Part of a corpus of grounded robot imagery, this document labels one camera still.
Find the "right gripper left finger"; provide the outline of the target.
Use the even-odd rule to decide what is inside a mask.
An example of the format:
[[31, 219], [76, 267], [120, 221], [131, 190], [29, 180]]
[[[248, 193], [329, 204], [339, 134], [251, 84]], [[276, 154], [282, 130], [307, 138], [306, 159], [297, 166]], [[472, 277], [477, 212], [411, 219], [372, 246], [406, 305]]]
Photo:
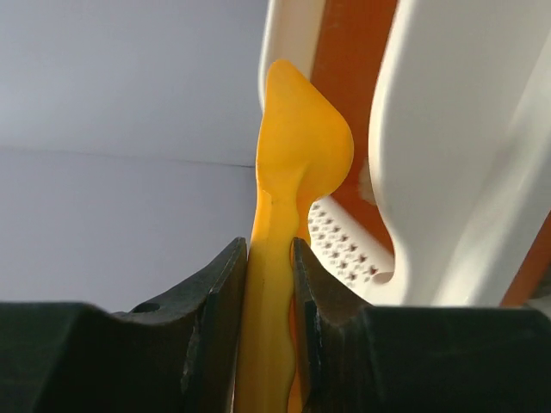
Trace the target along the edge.
[[238, 237], [128, 312], [2, 303], [2, 411], [229, 411], [246, 265]]

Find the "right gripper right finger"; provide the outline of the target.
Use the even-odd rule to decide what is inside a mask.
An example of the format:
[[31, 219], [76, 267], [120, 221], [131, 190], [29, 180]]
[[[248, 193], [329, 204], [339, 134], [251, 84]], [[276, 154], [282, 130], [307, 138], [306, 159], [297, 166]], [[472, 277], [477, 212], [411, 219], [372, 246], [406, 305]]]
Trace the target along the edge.
[[371, 305], [293, 242], [307, 412], [547, 412], [550, 321], [511, 308]]

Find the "yellow plastic litter scoop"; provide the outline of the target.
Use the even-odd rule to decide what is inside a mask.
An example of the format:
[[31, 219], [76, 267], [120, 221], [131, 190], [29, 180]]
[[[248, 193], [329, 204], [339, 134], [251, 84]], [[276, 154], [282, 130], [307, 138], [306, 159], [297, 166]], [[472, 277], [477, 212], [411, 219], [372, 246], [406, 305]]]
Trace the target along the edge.
[[287, 60], [268, 70], [257, 141], [257, 207], [245, 283], [234, 409], [285, 412], [295, 376], [292, 242], [314, 201], [348, 175], [348, 123]]

